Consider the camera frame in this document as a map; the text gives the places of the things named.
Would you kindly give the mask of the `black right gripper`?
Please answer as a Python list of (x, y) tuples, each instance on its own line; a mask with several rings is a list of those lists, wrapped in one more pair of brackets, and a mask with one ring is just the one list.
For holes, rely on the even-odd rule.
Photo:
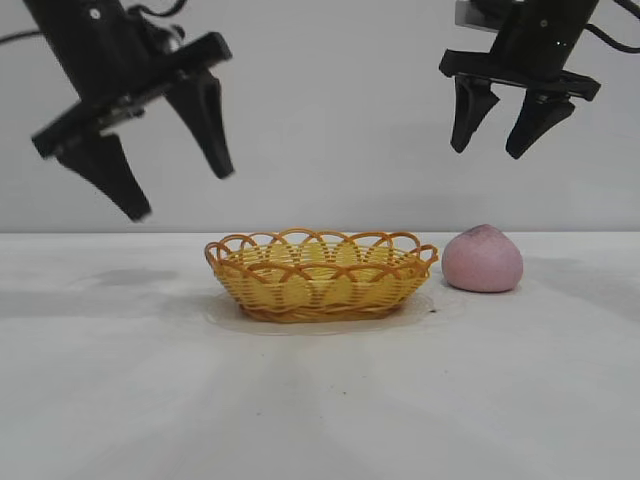
[(506, 142), (514, 159), (573, 114), (570, 97), (595, 98), (600, 83), (564, 66), (596, 5), (595, 1), (513, 1), (488, 52), (445, 51), (439, 70), (455, 77), (451, 146), (457, 153), (466, 149), (499, 102), (491, 83), (528, 89)]

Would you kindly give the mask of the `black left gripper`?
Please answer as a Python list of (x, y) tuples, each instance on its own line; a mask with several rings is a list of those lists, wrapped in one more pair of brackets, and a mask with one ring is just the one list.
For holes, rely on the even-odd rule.
[(33, 136), (42, 157), (55, 156), (131, 221), (140, 222), (152, 209), (121, 141), (98, 133), (164, 97), (216, 177), (234, 173), (221, 84), (210, 72), (232, 57), (220, 33), (181, 44), (118, 1), (28, 1), (25, 6), (79, 96), (74, 107)]

